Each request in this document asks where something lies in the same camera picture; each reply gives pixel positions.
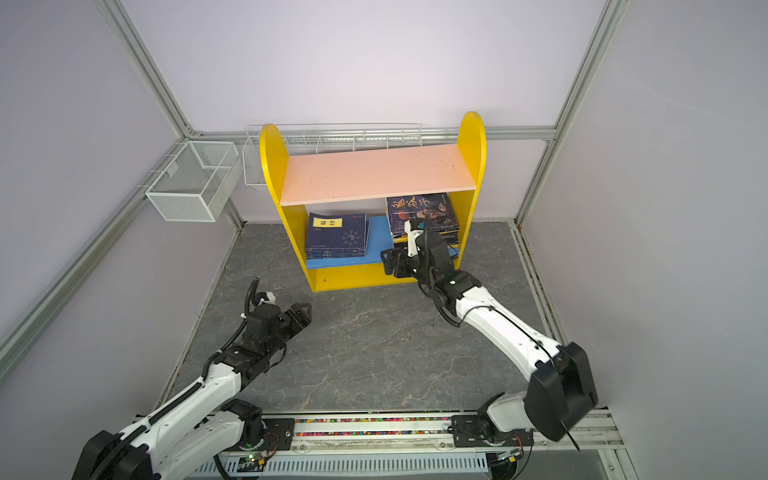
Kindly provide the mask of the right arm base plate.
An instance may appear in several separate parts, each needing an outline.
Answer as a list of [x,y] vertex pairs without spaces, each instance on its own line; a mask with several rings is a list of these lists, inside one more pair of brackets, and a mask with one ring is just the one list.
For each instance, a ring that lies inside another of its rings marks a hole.
[[447,432],[456,447],[530,447],[533,433],[527,429],[501,432],[485,416],[454,415],[450,418]]

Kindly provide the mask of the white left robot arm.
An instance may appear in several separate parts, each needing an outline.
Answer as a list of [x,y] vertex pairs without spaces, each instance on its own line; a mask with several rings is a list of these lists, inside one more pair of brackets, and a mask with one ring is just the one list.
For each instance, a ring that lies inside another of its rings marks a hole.
[[288,341],[311,324],[312,307],[283,310],[265,301],[241,317],[190,385],[121,431],[89,439],[74,478],[183,479],[229,448],[260,447],[267,434],[262,410],[237,395],[282,361]]

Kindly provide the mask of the black antler cover book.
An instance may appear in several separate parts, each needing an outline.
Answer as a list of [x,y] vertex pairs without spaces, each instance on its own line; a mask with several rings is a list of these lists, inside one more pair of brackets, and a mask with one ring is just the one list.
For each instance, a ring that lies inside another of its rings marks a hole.
[[[446,242],[446,244],[450,248],[457,248],[460,243],[457,231],[438,232],[438,235]],[[396,247],[400,245],[407,245],[407,241],[408,241],[407,234],[403,234],[393,238],[393,242]]]

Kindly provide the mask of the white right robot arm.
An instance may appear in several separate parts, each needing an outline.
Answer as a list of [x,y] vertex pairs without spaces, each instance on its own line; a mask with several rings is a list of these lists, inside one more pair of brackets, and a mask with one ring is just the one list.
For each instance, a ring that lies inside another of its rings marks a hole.
[[520,429],[559,441],[599,403],[586,351],[545,336],[504,307],[454,266],[439,234],[411,231],[407,247],[382,251],[381,261],[387,275],[415,279],[447,323],[483,334],[527,381],[524,392],[498,394],[478,409],[476,436],[483,441],[499,444]]

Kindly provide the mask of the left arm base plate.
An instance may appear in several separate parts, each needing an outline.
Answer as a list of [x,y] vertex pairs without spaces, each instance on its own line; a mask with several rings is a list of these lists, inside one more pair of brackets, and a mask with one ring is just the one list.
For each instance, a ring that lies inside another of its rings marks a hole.
[[294,438],[296,420],[290,417],[260,418],[245,423],[238,448],[243,451],[287,451]]

